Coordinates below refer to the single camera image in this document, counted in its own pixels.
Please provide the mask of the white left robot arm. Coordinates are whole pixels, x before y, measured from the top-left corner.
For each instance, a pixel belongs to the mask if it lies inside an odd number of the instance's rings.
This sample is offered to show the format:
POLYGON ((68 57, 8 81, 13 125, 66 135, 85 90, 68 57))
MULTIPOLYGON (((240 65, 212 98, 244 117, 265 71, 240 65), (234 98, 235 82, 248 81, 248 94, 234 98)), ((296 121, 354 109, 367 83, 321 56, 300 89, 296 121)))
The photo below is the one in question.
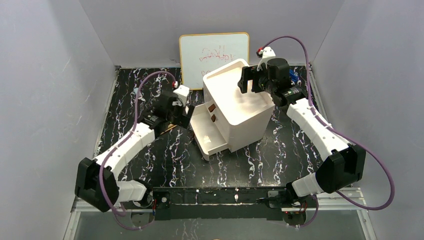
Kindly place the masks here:
POLYGON ((152 188, 136 179, 119 181, 120 172, 146 146, 171 128, 187 128, 194 106, 187 105, 190 90, 180 86, 163 91, 152 107, 137 114, 135 125, 108 150, 94 159, 85 157, 77 167, 75 196, 101 212, 116 203, 136 201, 149 205, 152 188))

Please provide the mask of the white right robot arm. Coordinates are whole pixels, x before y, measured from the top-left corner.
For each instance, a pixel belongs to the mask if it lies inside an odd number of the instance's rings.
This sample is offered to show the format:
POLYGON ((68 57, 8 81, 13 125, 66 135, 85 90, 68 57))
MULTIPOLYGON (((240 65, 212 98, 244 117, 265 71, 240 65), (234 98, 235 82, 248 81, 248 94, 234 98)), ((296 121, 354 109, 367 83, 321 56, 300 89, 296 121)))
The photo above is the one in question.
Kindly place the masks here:
POLYGON ((237 83, 240 92, 267 93, 277 107, 307 135, 323 159, 314 173, 289 182, 279 197, 295 202, 322 192, 331 194, 363 177, 366 151, 331 132, 331 125, 319 120, 319 112, 309 103, 306 92, 292 85, 290 66, 283 58, 272 58, 261 65, 244 66, 237 83))

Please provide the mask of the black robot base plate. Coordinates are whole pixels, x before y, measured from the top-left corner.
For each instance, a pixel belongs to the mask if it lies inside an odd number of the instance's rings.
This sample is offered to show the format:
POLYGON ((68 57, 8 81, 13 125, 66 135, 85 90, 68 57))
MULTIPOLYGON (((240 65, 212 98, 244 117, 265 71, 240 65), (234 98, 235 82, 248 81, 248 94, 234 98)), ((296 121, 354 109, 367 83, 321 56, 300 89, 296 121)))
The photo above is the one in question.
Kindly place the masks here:
POLYGON ((295 198, 284 187, 154 187, 142 201, 124 206, 153 214, 156 221, 179 219, 266 219, 303 225, 316 198, 295 198))

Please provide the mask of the white bottom drawer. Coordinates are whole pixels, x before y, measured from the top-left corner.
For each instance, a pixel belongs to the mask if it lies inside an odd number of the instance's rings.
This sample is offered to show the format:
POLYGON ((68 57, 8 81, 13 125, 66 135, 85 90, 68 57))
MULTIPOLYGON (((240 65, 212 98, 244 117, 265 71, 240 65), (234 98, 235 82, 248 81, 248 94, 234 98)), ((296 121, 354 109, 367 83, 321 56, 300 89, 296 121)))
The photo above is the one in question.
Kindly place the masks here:
POLYGON ((205 104, 194 107, 189 124, 201 154, 206 161, 210 160, 211 155, 229 148, 227 141, 212 122, 205 104))

